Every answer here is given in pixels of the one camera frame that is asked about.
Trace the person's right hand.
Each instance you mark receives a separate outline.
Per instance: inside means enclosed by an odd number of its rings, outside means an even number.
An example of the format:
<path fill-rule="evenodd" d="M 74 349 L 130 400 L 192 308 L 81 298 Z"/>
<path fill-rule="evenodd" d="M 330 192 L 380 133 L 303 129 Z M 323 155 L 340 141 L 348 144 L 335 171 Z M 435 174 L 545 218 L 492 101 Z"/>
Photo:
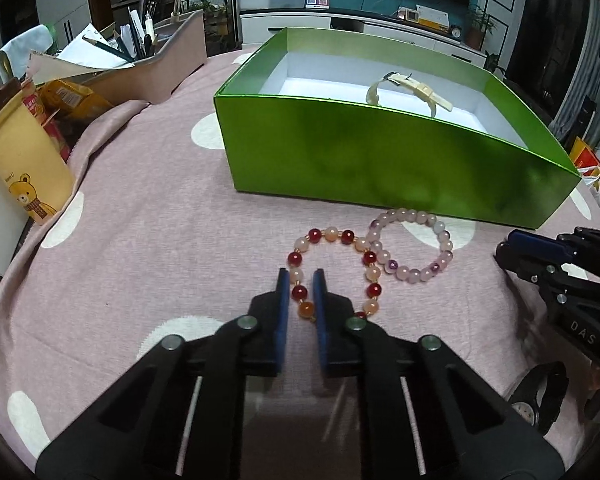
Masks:
<path fill-rule="evenodd" d="M 595 363 L 592 363 L 590 367 L 590 383 L 588 384 L 588 390 L 600 390 L 600 366 Z"/>

